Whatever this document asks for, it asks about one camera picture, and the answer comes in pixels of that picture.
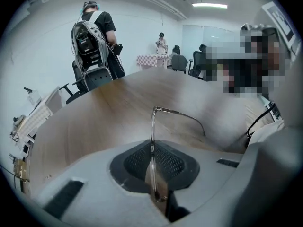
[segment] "chair seat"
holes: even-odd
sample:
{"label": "chair seat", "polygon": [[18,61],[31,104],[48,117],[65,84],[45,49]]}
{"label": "chair seat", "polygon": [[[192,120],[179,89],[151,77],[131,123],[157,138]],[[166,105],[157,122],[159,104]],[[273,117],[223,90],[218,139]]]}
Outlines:
{"label": "chair seat", "polygon": [[72,95],[69,99],[66,100],[66,104],[69,104],[70,102],[74,101],[76,98],[82,96],[83,94],[86,94],[86,92],[78,91],[74,95]]}

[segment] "backpack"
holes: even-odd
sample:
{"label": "backpack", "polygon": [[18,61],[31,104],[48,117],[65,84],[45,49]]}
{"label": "backpack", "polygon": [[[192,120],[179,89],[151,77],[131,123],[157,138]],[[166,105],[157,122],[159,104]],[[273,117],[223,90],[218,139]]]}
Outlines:
{"label": "backpack", "polygon": [[96,68],[106,68],[110,74],[106,63],[109,54],[106,39],[95,24],[95,21],[101,13],[102,11],[95,11],[89,21],[82,20],[76,23],[72,29],[72,45],[74,48],[75,63],[81,70],[84,79],[85,74]]}

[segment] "black t-shirt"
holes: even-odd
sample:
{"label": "black t-shirt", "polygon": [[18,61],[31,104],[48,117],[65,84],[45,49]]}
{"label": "black t-shirt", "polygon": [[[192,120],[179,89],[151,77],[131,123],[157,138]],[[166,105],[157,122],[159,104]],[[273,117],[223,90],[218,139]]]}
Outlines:
{"label": "black t-shirt", "polygon": [[[86,20],[89,21],[90,17],[92,16],[94,12],[87,12],[84,13],[82,15],[82,20]],[[98,26],[98,28],[101,30],[101,32],[103,33],[106,42],[108,42],[107,40],[107,36],[106,36],[106,32],[108,31],[116,31],[114,22],[112,20],[112,17],[110,16],[109,13],[107,12],[102,12],[99,17],[96,19],[95,24]]]}

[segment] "white wall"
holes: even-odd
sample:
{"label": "white wall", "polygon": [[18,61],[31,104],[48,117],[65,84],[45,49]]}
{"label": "white wall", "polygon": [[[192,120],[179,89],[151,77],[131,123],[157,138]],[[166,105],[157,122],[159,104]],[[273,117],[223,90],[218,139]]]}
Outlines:
{"label": "white wall", "polygon": [[[13,117],[22,114],[27,93],[23,87],[46,95],[56,86],[75,81],[71,63],[71,29],[88,0],[52,0],[32,10],[1,41],[0,50],[0,162],[12,171],[9,153],[20,149],[9,138]],[[126,74],[137,72],[136,56],[155,53],[163,32],[169,49],[181,44],[182,26],[175,19],[140,0],[95,0],[112,15]]]}

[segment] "black cable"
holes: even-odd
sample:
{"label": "black cable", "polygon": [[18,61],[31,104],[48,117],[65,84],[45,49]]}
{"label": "black cable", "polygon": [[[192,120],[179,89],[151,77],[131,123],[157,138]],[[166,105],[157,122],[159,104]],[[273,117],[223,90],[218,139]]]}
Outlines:
{"label": "black cable", "polygon": [[261,114],[255,121],[254,123],[252,123],[252,125],[248,128],[246,134],[247,136],[251,136],[253,133],[249,133],[250,129],[262,118],[264,117],[266,114],[268,114],[270,111],[272,111],[274,109],[274,107],[276,106],[276,104],[273,104],[269,109],[267,109],[263,114]]}
{"label": "black cable", "polygon": [[6,169],[5,167],[3,167],[1,164],[0,164],[0,167],[1,167],[2,169],[6,170],[8,173],[10,173],[10,174],[12,174],[13,176],[15,176],[16,178],[19,178],[19,179],[22,180],[23,182],[28,181],[27,179],[23,179],[23,178],[21,178],[21,177],[15,175],[15,174],[13,174],[13,173],[10,172],[8,169]]}

